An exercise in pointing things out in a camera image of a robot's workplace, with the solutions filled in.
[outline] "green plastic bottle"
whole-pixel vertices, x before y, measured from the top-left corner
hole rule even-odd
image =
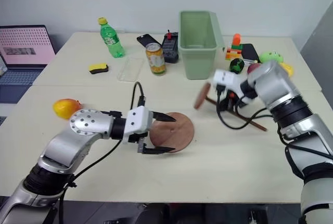
[[[100,36],[109,49],[109,52],[115,58],[120,58],[125,55],[124,48],[121,46],[116,31],[108,24],[105,18],[98,18],[100,24]]]

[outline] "sponge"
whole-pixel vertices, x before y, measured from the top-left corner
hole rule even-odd
[[[91,74],[101,73],[101,72],[108,72],[109,67],[106,63],[100,64],[92,64],[89,66],[89,71]]]

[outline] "black phone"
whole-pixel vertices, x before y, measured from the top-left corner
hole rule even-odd
[[[154,39],[153,37],[151,37],[148,33],[139,36],[138,38],[136,38],[137,41],[139,41],[139,43],[141,45],[143,45],[144,47],[146,47],[148,44],[150,43],[158,43],[160,44],[156,39]]]

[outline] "green plastic bin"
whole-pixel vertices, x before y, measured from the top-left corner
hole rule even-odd
[[[179,13],[178,54],[184,61],[189,80],[205,80],[209,77],[218,48],[224,48],[224,43],[215,13]]]

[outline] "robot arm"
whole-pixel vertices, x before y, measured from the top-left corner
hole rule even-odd
[[[130,110],[127,119],[121,118],[120,112],[103,114],[93,109],[75,112],[66,128],[49,142],[29,175],[19,183],[0,209],[0,223],[47,223],[48,217],[53,223],[50,210],[62,195],[65,185],[73,181],[73,173],[98,139],[136,142],[138,152],[143,154],[161,154],[173,150],[168,147],[146,147],[144,137],[153,118],[175,121],[144,106]]]
[[[333,220],[333,135],[302,99],[287,72],[276,62],[262,64],[239,82],[238,75],[216,71],[214,84],[237,93],[243,105],[258,96],[279,126],[293,173],[304,180],[299,224]]]

